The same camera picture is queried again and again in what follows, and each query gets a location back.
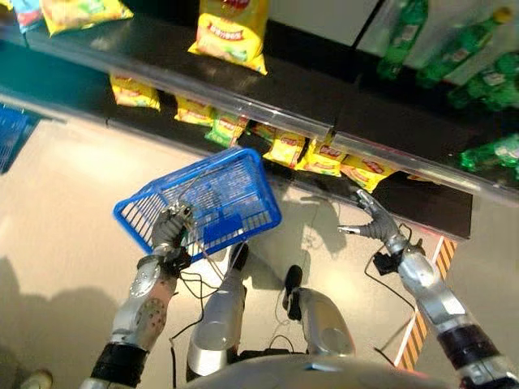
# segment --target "robotic arm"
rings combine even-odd
[[[508,359],[500,354],[425,257],[421,242],[412,245],[389,213],[365,190],[355,191],[358,205],[373,221],[364,226],[340,225],[339,231],[381,240],[389,254],[378,253],[374,264],[381,275],[398,272],[404,287],[436,333],[445,355],[466,389],[518,388]]]
[[[116,313],[109,341],[80,389],[133,388],[140,382],[146,357],[164,329],[177,278],[191,263],[181,247],[190,219],[191,208],[185,204],[159,215],[152,231],[154,250],[137,264],[130,295]]]

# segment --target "robot leg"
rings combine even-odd
[[[242,334],[242,317],[247,290],[242,268],[247,260],[247,244],[234,247],[234,263],[204,307],[204,320],[193,331],[187,352],[187,381],[214,373],[236,360]]]
[[[289,269],[283,306],[289,318],[301,321],[308,352],[343,357],[355,353],[354,342],[341,312],[329,297],[301,288],[302,270]]]

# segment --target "soda bottle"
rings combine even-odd
[[[398,17],[389,46],[377,66],[381,79],[395,79],[427,20],[427,0],[409,0]]]
[[[500,111],[509,105],[519,103],[519,75],[483,98],[483,102],[491,111]]]
[[[476,54],[491,39],[495,28],[512,19],[512,10],[503,6],[494,11],[491,18],[464,27],[417,73],[417,84],[432,88],[444,76],[451,73],[467,59]]]
[[[452,90],[448,94],[448,101],[455,108],[464,108],[472,100],[495,92],[516,75],[519,75],[519,51],[505,53],[469,79],[465,85]]]
[[[497,165],[515,168],[519,161],[519,133],[481,147],[471,148],[463,152],[460,157],[461,166],[470,172],[478,172]]]

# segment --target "store shelf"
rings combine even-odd
[[[423,90],[409,70],[399,83],[381,83],[369,66],[363,68],[362,81],[347,90],[335,127],[336,147],[473,195],[519,204],[513,169],[468,173],[459,165],[464,150],[518,132],[519,110],[491,113],[480,104],[456,110],[448,105],[452,87],[446,84]]]
[[[174,99],[161,96],[162,109],[137,109],[117,106],[109,90],[107,75],[59,58],[5,44],[0,63],[0,93],[14,96],[42,109],[68,113],[121,130],[188,147],[201,156],[223,148],[204,138],[206,129],[173,120]],[[13,71],[19,77],[11,77]],[[260,153],[268,145],[255,135],[243,135],[239,143]],[[277,180],[285,180],[317,195],[350,201],[348,178],[327,177],[294,172],[266,162],[267,171]],[[374,196],[394,215],[421,224],[452,237],[470,236],[472,196],[431,182],[412,182],[403,174],[382,181]]]
[[[344,97],[343,83],[276,58],[266,58],[269,74],[262,76],[188,53],[195,30],[145,15],[53,38],[41,26],[26,37],[31,49],[319,139],[335,124]]]

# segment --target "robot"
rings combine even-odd
[[[365,190],[356,189],[354,195],[372,222],[364,226],[340,225],[339,230],[384,243],[388,254],[378,253],[375,265],[380,274],[399,274],[456,369],[461,387],[518,389],[519,379],[512,365],[442,281],[436,266],[427,260],[421,242],[413,245]],[[190,264],[182,247],[182,235],[190,218],[187,204],[175,204],[159,215],[152,231],[154,250],[139,261],[130,295],[116,313],[109,342],[80,389],[129,389],[139,384],[146,356],[164,329],[167,306],[180,271]],[[247,294],[241,269],[247,252],[244,244],[234,247],[233,266],[208,299],[205,315],[191,335],[185,388],[446,387],[432,378],[355,358],[354,342],[339,309],[322,293],[301,287],[302,271],[297,266],[287,274],[283,307],[290,319],[301,322],[307,353],[267,349],[238,355]]]

